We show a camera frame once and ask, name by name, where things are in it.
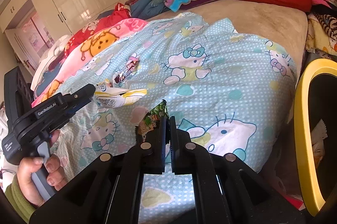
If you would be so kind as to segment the green sleeve forearm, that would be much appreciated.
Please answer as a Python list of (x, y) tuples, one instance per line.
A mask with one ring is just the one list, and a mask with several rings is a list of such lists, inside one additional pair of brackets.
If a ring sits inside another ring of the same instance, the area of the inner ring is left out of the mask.
[(18, 215), (26, 223), (29, 223), (30, 217), (35, 211), (35, 207), (22, 194), (16, 175), (14, 176), (12, 183), (7, 186), (5, 196)]

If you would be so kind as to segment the person's left hand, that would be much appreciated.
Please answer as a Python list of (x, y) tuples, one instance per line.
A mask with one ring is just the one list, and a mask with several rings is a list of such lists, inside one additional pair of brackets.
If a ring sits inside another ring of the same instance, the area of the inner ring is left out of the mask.
[(52, 154), (46, 161), (43, 157), (25, 157), (18, 166), (17, 180), (23, 196), (35, 207), (41, 207), (47, 197), (48, 185), (59, 191), (67, 184), (64, 168), (57, 155)]

